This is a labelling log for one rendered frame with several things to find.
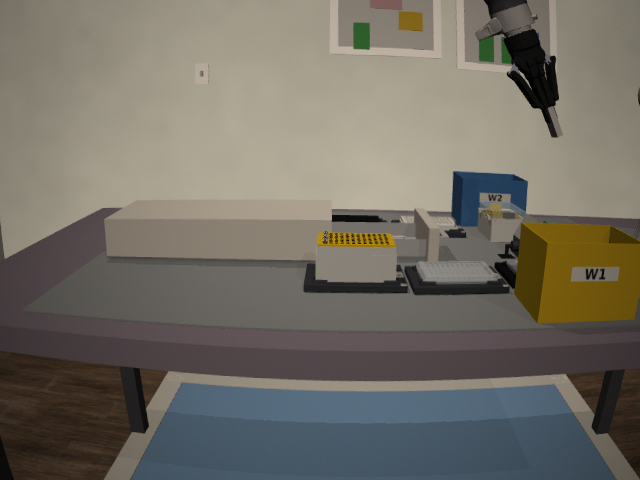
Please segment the dark grey bench mat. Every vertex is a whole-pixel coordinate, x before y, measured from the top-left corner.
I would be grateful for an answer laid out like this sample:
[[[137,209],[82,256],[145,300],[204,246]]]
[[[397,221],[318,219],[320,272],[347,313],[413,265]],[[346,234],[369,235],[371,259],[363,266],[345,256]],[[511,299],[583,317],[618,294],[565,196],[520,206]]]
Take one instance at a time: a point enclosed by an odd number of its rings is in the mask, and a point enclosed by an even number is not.
[[[505,244],[478,227],[439,242],[438,261],[484,261],[494,268]],[[634,320],[536,323],[514,295],[414,295],[405,266],[425,257],[397,256],[407,293],[304,292],[310,262],[114,259],[107,250],[21,310],[56,316],[149,324],[333,333],[455,333],[599,328]]]

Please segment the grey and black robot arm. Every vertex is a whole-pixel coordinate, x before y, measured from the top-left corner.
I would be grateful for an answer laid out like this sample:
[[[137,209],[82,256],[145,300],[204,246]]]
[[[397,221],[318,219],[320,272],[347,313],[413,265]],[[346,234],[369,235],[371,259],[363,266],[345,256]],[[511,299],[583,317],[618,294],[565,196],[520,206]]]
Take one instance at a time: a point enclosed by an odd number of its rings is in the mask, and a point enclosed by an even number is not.
[[[526,31],[531,29],[531,24],[538,19],[536,14],[531,14],[526,0],[484,1],[491,20],[475,33],[478,40],[500,34],[506,37]]]

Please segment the blue open-top bin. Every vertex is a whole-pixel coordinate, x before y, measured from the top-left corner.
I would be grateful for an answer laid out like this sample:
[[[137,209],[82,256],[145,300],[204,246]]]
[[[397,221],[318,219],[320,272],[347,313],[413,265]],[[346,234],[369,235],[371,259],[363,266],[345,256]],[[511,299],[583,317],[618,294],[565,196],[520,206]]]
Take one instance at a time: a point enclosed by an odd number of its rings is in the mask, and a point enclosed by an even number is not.
[[[526,211],[527,188],[514,174],[453,171],[451,216],[460,226],[478,227],[479,201],[511,202]]]

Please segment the yellow open-top bin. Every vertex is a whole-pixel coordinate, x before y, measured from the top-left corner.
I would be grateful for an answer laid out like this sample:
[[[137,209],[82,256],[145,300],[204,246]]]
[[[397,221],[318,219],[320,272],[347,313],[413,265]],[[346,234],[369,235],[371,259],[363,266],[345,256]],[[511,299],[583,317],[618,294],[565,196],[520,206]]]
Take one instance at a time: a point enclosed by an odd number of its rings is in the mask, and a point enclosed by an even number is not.
[[[611,225],[521,222],[514,295],[537,324],[634,320],[639,292],[636,238]]]

